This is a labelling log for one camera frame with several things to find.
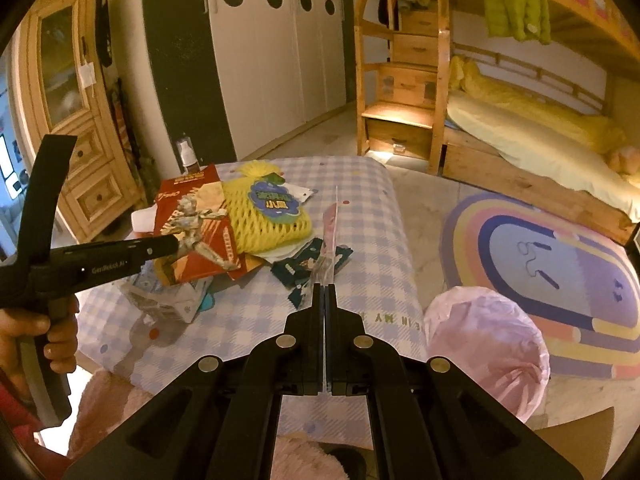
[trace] metal screw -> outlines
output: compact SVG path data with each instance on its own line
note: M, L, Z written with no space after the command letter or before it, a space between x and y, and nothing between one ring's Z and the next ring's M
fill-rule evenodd
M203 357L198 363L201 372L208 373L218 368L218 360L215 357Z
M296 344L296 338L289 334L282 334L276 339L276 345L280 348L291 348Z
M359 335L353 338L353 344L358 348L371 348L373 346L373 339L368 335Z
M439 374L445 374L451 370L451 363L444 357L436 357L431 361L431 370Z

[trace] pink plastic package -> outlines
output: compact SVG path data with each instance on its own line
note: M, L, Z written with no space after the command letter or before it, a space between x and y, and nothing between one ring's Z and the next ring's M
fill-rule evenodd
M549 381L542 333L513 301L482 286L456 286L424 314L427 352L450 359L526 422Z

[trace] checkered tablecloth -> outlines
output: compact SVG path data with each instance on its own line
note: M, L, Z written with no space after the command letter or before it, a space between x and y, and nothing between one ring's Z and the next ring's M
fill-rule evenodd
M367 333L392 344L402 355L426 361L411 256L385 167L365 157L273 162L288 182L318 190L304 206L316 236L322 237L322 213L335 201L338 187L338 245L354 251L335 277L338 305L360 313ZM220 178L234 178L240 165L220 165ZM203 355L233 359L281 333L294 311L288 293L268 268L262 268L245 286L216 293L213 309L186 325L154 322L129 304L115 285L99 286L81 297L79 349L156 394ZM371 446L364 397L285 397L278 432L296 431L321 442Z

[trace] black shoe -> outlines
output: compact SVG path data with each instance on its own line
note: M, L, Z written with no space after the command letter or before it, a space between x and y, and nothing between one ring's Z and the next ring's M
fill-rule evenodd
M367 462L355 449L351 447L337 447L328 454L340 462L349 480L367 479Z

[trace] mattress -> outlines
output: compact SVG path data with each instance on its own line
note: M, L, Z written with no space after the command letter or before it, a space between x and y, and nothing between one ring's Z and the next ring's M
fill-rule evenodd
M640 221L640 189L578 142L461 91L449 93L447 113L462 130L495 148L517 168L547 176L568 189L587 191L625 212L633 223Z
M394 188L384 166L367 157L313 156L273 161L288 182L317 189L306 203L314 234L335 202L338 245L353 249L335 276L338 305L359 313L367 333L400 354L426 361L426 338L411 257ZM222 180L241 165L218 166ZM215 306L191 324L153 322L110 283L84 291L78 315L79 350L100 366L153 394L203 355L223 360L248 354L282 332L294 312L289 291L268 268L242 285L217 292ZM371 448L364 397L285 396L280 434L304 431L321 442Z

